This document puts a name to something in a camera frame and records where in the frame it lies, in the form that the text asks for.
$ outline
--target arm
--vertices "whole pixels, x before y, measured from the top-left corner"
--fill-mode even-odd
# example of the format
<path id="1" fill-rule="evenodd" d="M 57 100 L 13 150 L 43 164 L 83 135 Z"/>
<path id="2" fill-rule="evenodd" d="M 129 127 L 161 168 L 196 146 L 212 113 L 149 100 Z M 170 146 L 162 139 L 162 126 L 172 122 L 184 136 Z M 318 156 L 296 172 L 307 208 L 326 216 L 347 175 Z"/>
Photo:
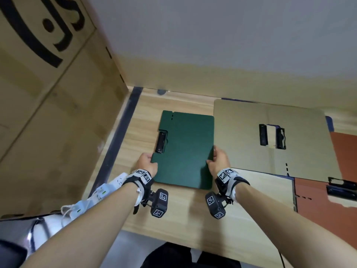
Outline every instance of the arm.
<path id="1" fill-rule="evenodd" d="M 214 177 L 230 167 L 227 154 L 217 147 L 207 163 Z M 246 183 L 235 190 L 238 203 L 295 268 L 357 267 L 357 251 L 336 235 Z"/>
<path id="2" fill-rule="evenodd" d="M 150 158 L 151 154 L 143 153 L 136 168 L 145 169 L 154 177 L 157 163 L 150 163 Z M 51 237 L 21 267 L 99 267 L 137 198 L 137 186 L 124 184 Z"/>

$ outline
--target wall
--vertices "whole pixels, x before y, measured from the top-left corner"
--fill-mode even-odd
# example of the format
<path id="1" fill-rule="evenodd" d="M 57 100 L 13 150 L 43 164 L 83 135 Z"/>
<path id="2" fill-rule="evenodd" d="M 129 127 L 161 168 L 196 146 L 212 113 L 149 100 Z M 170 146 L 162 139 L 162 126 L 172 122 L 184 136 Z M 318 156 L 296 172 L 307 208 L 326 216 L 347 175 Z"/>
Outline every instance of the wall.
<path id="1" fill-rule="evenodd" d="M 129 85 L 357 111 L 357 0 L 86 0 Z"/>

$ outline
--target black pants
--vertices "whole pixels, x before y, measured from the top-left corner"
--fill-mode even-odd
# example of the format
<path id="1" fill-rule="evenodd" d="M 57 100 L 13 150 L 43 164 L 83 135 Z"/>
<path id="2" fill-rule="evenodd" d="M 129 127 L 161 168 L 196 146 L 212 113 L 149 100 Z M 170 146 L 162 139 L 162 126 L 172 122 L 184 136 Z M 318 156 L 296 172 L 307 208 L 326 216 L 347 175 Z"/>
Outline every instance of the black pants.
<path id="1" fill-rule="evenodd" d="M 192 262 L 191 248 L 165 243 L 146 257 L 141 268 L 241 268 L 234 261 L 215 254 L 202 252 L 197 263 Z"/>

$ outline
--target clipboard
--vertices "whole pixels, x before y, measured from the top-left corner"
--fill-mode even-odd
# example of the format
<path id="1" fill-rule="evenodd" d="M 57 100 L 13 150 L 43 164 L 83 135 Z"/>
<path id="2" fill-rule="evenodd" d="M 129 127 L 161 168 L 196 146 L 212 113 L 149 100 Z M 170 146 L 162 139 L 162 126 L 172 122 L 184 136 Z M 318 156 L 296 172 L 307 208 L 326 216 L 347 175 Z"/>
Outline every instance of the clipboard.
<path id="1" fill-rule="evenodd" d="M 214 117 L 163 111 L 151 162 L 158 163 L 155 181 L 209 190 L 212 175 Z"/>

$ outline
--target person's right hand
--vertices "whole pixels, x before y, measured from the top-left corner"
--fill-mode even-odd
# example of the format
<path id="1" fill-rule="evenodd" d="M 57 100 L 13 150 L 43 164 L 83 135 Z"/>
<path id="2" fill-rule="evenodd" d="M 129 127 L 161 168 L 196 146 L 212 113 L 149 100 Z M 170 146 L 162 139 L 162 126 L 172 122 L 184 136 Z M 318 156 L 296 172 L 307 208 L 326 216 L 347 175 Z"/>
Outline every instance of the person's right hand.
<path id="1" fill-rule="evenodd" d="M 231 166 L 228 156 L 223 149 L 218 148 L 216 145 L 213 146 L 213 161 L 206 160 L 208 164 L 208 169 L 211 172 L 212 177 L 217 178 L 217 174 L 222 169 L 228 168 Z"/>

